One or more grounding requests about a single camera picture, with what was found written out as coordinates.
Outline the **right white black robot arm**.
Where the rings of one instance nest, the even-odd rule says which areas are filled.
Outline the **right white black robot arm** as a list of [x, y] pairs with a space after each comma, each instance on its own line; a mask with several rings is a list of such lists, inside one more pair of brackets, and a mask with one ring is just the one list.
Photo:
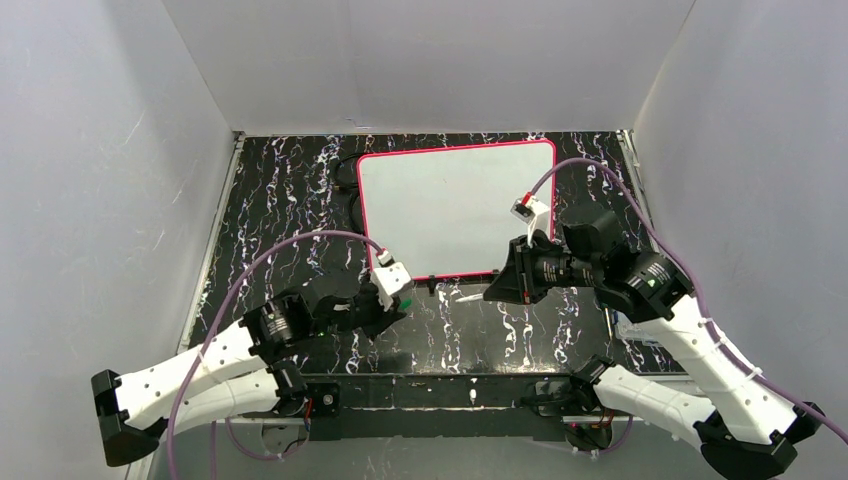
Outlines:
[[665, 348], [700, 394], [650, 381], [596, 355], [566, 383], [542, 388], [525, 404], [638, 416], [692, 445], [727, 479], [785, 473], [797, 444], [819, 429], [819, 409], [780, 399], [756, 383], [751, 369], [736, 367], [728, 359], [730, 342], [701, 315], [692, 282], [662, 254], [631, 248], [614, 213], [592, 213], [564, 225], [563, 234], [562, 243], [541, 231], [513, 239], [484, 299], [529, 305], [553, 288], [589, 287]]

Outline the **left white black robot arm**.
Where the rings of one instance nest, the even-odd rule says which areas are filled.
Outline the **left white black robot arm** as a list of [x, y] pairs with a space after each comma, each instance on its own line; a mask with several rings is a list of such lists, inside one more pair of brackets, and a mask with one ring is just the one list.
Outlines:
[[375, 338], [405, 316], [414, 284], [401, 265], [380, 267], [351, 297], [286, 289], [200, 344], [145, 369], [91, 378], [105, 461], [110, 467], [154, 453], [168, 432], [309, 398], [290, 356], [321, 337], [358, 330]]

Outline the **white green whiteboard marker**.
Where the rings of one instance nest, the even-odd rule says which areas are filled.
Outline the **white green whiteboard marker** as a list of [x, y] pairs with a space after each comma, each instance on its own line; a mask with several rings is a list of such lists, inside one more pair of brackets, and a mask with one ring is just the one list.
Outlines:
[[481, 301], [483, 299], [484, 299], [484, 295], [482, 293], [479, 293], [479, 294], [463, 296], [463, 297], [457, 298], [455, 301], [456, 301], [456, 303], [469, 303], [469, 302]]

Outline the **pink framed whiteboard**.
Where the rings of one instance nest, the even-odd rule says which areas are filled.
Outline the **pink framed whiteboard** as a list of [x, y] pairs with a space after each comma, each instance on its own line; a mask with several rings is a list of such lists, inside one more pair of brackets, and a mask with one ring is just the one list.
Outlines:
[[546, 139], [365, 155], [363, 228], [415, 280], [489, 274], [527, 232], [513, 204], [556, 155]]

